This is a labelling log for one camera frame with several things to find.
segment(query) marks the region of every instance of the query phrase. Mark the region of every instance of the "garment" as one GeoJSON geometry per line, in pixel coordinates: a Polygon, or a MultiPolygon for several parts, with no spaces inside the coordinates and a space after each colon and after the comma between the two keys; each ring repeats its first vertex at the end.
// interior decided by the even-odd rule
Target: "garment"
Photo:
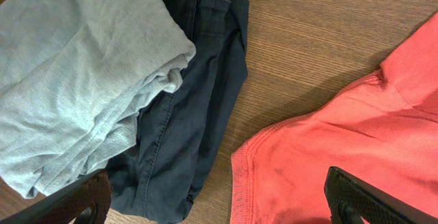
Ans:
{"type": "Polygon", "coordinates": [[[438,14],[381,69],[320,110],[270,126],[233,155],[231,223],[330,223],[338,166],[438,216],[438,14]]]}
{"type": "Polygon", "coordinates": [[[195,54],[162,0],[7,0],[0,25],[0,176],[26,198],[134,146],[195,54]]]}
{"type": "Polygon", "coordinates": [[[211,170],[247,76],[247,0],[163,0],[196,45],[174,94],[140,112],[138,146],[110,160],[112,207],[159,223],[182,221],[211,170]]]}

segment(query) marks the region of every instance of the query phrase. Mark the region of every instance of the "wooden table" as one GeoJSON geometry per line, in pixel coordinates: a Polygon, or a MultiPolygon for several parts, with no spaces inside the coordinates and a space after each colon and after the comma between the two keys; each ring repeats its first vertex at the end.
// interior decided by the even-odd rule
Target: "wooden table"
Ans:
{"type": "MultiPolygon", "coordinates": [[[[317,110],[346,84],[377,69],[438,8],[438,0],[249,1],[249,77],[185,223],[228,223],[230,155],[263,127],[317,110]]],[[[23,200],[1,182],[0,219],[41,198],[23,200]]],[[[150,222],[112,210],[107,223],[150,222]]]]}

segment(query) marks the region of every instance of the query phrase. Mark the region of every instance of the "gray cloth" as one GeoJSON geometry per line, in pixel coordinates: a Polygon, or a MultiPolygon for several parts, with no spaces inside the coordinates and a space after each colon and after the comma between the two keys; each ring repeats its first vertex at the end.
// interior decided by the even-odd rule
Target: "gray cloth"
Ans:
{"type": "Polygon", "coordinates": [[[0,5],[0,176],[50,195],[135,145],[136,116],[181,85],[194,45],[162,0],[0,5]]]}

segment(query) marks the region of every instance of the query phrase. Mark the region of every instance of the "coral shirt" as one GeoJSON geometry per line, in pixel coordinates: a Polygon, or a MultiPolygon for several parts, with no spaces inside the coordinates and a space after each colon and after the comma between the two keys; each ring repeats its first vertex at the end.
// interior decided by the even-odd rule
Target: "coral shirt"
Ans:
{"type": "Polygon", "coordinates": [[[330,166],[438,217],[438,14],[380,70],[265,128],[232,163],[231,223],[330,223],[330,166]]]}

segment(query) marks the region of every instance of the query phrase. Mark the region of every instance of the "light blue garment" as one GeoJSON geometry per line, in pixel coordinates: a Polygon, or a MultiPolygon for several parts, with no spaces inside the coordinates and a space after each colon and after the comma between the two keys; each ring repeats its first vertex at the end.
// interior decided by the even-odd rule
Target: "light blue garment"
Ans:
{"type": "Polygon", "coordinates": [[[194,54],[162,0],[6,0],[0,176],[32,198],[105,167],[194,54]]]}

